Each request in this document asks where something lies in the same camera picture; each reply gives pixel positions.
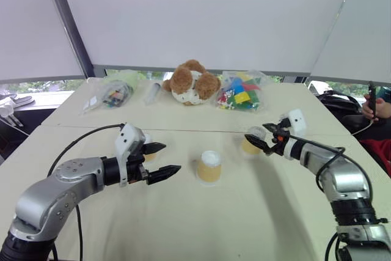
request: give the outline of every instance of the plastic bag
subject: plastic bag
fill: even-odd
[[[262,87],[273,81],[262,72],[222,72],[216,104],[221,109],[256,111],[263,106]]]
[[[100,106],[117,108],[124,105],[136,90],[139,75],[134,70],[121,70],[103,79],[89,78],[87,82],[93,84],[94,95],[84,104],[83,113]]]

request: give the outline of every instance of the bag of colorful blocks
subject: bag of colorful blocks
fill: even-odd
[[[223,72],[217,106],[221,109],[256,111],[262,105],[261,88],[270,83],[271,79],[262,72]]]

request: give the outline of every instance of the person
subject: person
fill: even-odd
[[[378,121],[379,118],[381,119],[389,119],[391,118],[391,103],[390,103],[390,93],[389,91],[379,91],[378,96],[379,98],[376,99],[376,119],[375,121]],[[366,94],[364,95],[364,98],[367,100],[363,105],[362,105],[362,114],[367,118],[367,119],[373,119],[373,111],[369,107],[369,95]]]

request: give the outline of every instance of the brown teddy bear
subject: brown teddy bear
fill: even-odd
[[[206,102],[220,89],[217,76],[208,73],[198,61],[191,59],[177,67],[171,79],[164,81],[163,89],[184,105]]]

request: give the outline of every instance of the robotic arm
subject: robotic arm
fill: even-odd
[[[48,178],[33,184],[20,197],[16,215],[0,252],[0,261],[46,261],[53,243],[70,212],[83,199],[105,186],[120,186],[145,180],[148,185],[174,175],[180,166],[158,171],[144,169],[143,154],[165,148],[161,143],[144,144],[142,131],[126,124],[115,141],[116,157],[80,158],[62,163]]]
[[[339,240],[346,243],[337,251],[338,261],[391,260],[391,241],[380,224],[387,220],[376,218],[366,173],[342,156],[341,150],[292,136],[287,129],[297,123],[296,119],[286,117],[277,125],[264,124],[273,133],[272,141],[276,144],[272,147],[254,135],[245,137],[267,155],[277,153],[289,160],[299,160],[319,178],[338,222]]]

